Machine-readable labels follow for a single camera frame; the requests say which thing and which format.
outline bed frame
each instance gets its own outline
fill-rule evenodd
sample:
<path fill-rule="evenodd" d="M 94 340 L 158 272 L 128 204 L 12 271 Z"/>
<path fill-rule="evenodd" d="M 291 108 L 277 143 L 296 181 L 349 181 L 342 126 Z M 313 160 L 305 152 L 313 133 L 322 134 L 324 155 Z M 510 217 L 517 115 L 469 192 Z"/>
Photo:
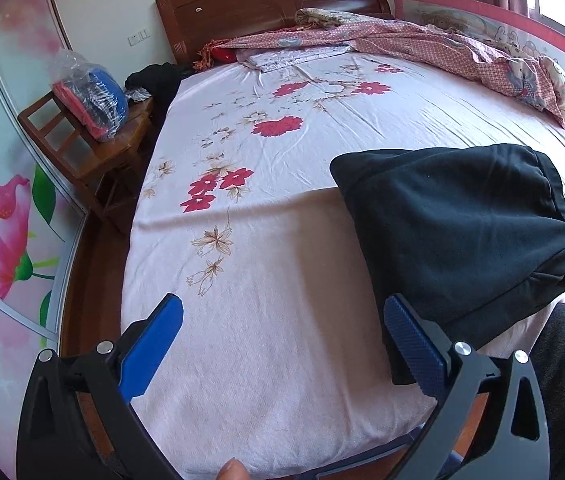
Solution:
<path fill-rule="evenodd" d="M 193 61 L 211 40 L 294 25 L 303 7 L 389 14 L 387 0 L 156 0 L 177 63 Z"/>

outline wooden chair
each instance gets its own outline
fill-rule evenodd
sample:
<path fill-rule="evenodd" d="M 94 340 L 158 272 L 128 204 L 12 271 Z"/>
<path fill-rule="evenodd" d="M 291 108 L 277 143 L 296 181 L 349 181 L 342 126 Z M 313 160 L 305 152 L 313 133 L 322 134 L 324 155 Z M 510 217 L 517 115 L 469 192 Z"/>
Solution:
<path fill-rule="evenodd" d="M 44 126 L 38 129 L 32 123 L 32 115 L 40 110 L 45 104 L 54 101 L 60 109 Z M 58 168 L 67 180 L 74 186 L 79 197 L 85 205 L 96 213 L 102 222 L 122 233 L 117 224 L 112 221 L 110 213 L 113 209 L 128 202 L 114 202 L 118 184 L 122 183 L 128 187 L 122 177 L 122 170 L 131 168 L 142 181 L 144 179 L 144 165 L 138 153 L 138 148 L 147 132 L 152 129 L 149 115 L 152 111 L 153 101 L 148 99 L 142 103 L 130 107 L 130 115 L 127 122 L 117 132 L 114 139 L 107 142 L 98 142 L 86 130 L 80 121 L 67 109 L 67 107 L 53 94 L 47 95 L 23 110 L 18 115 L 18 122 L 34 141 L 41 152 Z M 53 132 L 64 119 L 69 121 L 73 127 L 67 137 L 64 138 L 59 148 L 54 148 L 48 141 L 48 135 Z M 70 163 L 67 159 L 67 150 L 75 142 L 83 139 L 89 147 L 87 154 L 81 158 L 79 163 Z M 99 200 L 93 186 L 89 184 L 109 174 L 114 178 L 114 184 L 104 203 Z"/>

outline screw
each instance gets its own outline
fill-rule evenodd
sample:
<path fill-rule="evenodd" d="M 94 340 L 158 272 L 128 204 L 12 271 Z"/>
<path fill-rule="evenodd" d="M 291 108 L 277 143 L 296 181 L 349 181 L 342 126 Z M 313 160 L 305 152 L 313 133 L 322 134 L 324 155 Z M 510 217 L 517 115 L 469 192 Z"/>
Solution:
<path fill-rule="evenodd" d="M 109 354 L 109 352 L 111 352 L 113 349 L 114 349 L 114 343 L 112 343 L 111 341 L 101 341 L 98 343 L 98 346 L 96 347 L 96 352 L 105 355 L 105 354 Z"/>
<path fill-rule="evenodd" d="M 525 364 L 529 360 L 529 356 L 524 350 L 516 350 L 514 357 L 521 364 Z"/>
<path fill-rule="evenodd" d="M 471 346 L 469 346 L 464 341 L 458 341 L 454 346 L 453 349 L 456 351 L 456 354 L 460 355 L 469 355 L 471 354 Z"/>
<path fill-rule="evenodd" d="M 40 362 L 43 363 L 51 361 L 52 357 L 53 357 L 53 351 L 49 350 L 48 348 L 38 354 L 38 359 L 40 360 Z"/>

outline crumpled blanket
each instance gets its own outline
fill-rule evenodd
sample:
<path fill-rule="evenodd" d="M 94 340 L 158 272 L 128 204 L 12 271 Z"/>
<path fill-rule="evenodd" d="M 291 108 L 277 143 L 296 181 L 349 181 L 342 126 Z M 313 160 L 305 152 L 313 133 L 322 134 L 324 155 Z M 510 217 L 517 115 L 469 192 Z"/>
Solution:
<path fill-rule="evenodd" d="M 236 38 L 223 48 L 297 48 L 349 44 L 367 54 L 386 54 L 424 62 L 496 92 L 546 111 L 565 128 L 565 73 L 546 56 L 514 57 L 478 40 L 445 32 L 434 25 L 423 27 L 401 20 L 386 21 L 351 12 L 301 9 L 299 25 L 319 29 L 271 31 Z"/>

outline bed sheet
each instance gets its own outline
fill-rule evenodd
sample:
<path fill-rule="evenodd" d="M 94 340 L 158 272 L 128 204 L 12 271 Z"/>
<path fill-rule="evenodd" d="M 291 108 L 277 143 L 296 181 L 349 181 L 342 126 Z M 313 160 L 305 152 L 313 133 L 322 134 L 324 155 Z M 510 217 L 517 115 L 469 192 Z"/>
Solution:
<path fill-rule="evenodd" d="M 433 399 L 391 383 L 329 162 L 496 142 L 547 153 L 565 192 L 565 130 L 549 115 L 428 65 L 354 53 L 182 83 L 134 217 L 121 324 L 182 298 L 182 330 L 133 407 L 186 479 L 231 457 L 255 478 L 296 474 L 426 420 Z M 483 351 L 529 351 L 552 307 Z"/>

